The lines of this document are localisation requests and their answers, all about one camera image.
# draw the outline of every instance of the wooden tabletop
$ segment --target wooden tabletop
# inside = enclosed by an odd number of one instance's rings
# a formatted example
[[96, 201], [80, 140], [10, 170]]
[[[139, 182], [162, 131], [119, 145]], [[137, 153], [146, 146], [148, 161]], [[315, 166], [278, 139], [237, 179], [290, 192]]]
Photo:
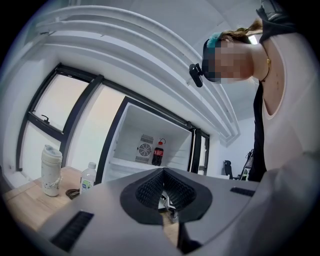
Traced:
[[5, 193], [3, 198], [12, 216], [17, 221], [38, 230], [52, 214], [71, 202], [66, 191], [78, 189], [80, 186], [80, 171], [64, 167], [61, 169], [61, 175], [59, 195], [55, 197], [43, 193], [41, 178]]

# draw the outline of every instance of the woman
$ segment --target woman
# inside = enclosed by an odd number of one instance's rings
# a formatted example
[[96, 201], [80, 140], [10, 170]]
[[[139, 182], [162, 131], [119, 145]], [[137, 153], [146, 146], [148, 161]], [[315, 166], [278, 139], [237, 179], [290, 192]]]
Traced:
[[290, 31], [251, 44], [248, 35], [265, 29], [256, 20], [248, 29], [214, 33], [203, 46], [202, 72], [212, 81], [259, 80], [254, 99], [254, 151], [249, 180], [280, 168], [304, 152], [320, 148], [319, 66], [307, 40]]

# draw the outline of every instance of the teal headband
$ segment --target teal headband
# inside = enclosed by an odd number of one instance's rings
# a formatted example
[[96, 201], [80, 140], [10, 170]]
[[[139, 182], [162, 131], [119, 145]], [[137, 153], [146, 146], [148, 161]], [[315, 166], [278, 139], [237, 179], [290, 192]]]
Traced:
[[221, 32], [215, 32], [212, 34], [212, 36], [209, 37], [208, 42], [206, 42], [206, 47], [207, 48], [215, 48], [216, 47], [216, 42], [221, 36]]

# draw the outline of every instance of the white top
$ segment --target white top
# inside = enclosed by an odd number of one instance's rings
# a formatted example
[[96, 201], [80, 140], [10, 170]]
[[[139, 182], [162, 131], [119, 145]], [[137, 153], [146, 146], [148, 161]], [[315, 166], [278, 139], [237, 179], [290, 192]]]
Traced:
[[284, 67], [280, 104], [269, 115], [262, 104], [264, 161], [279, 168], [303, 152], [320, 149], [319, 64], [308, 41], [298, 33], [271, 37]]

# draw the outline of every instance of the window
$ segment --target window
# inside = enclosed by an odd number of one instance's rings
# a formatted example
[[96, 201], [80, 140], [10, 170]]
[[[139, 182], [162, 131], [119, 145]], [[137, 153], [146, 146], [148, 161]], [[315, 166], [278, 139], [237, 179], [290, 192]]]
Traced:
[[209, 157], [209, 136], [202, 132], [198, 174], [207, 175]]
[[67, 118], [76, 101], [88, 86], [87, 82], [57, 74], [42, 94], [33, 113], [63, 131]]
[[110, 126], [125, 94], [101, 84], [86, 106], [74, 131], [66, 165], [83, 171], [98, 166]]
[[21, 163], [23, 172], [32, 180], [41, 177], [41, 155], [46, 144], [59, 150], [61, 142], [28, 121], [23, 138]]

